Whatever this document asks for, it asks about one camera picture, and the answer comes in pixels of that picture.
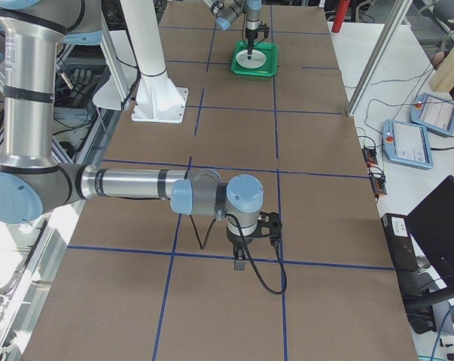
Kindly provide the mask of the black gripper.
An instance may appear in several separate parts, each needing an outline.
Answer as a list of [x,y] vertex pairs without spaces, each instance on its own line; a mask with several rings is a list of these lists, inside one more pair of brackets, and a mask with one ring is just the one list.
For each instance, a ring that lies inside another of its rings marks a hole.
[[254,49],[254,40],[257,38],[257,21],[245,20],[245,37],[247,43],[247,59],[250,60]]
[[227,229],[227,239],[233,245],[233,253],[234,255],[234,262],[233,262],[233,269],[235,271],[244,271],[245,270],[245,244],[250,245],[253,242],[253,238],[250,236],[240,236],[231,232]]

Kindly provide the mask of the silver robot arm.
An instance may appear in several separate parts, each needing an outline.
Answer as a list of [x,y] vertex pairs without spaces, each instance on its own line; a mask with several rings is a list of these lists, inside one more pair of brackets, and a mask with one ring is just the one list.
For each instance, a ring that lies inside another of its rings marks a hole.
[[51,154],[56,48],[102,41],[98,1],[0,1],[5,31],[5,147],[0,153],[0,221],[35,220],[94,197],[161,199],[177,214],[226,220],[234,267],[252,262],[248,244],[261,236],[264,190],[251,175],[223,182],[196,172],[109,169],[57,162]]
[[247,40],[247,59],[250,60],[253,54],[254,41],[261,30],[261,0],[233,1],[231,5],[225,5],[223,1],[213,1],[209,10],[215,17],[215,22],[223,30],[229,29],[231,25],[241,16],[245,16],[245,37]]

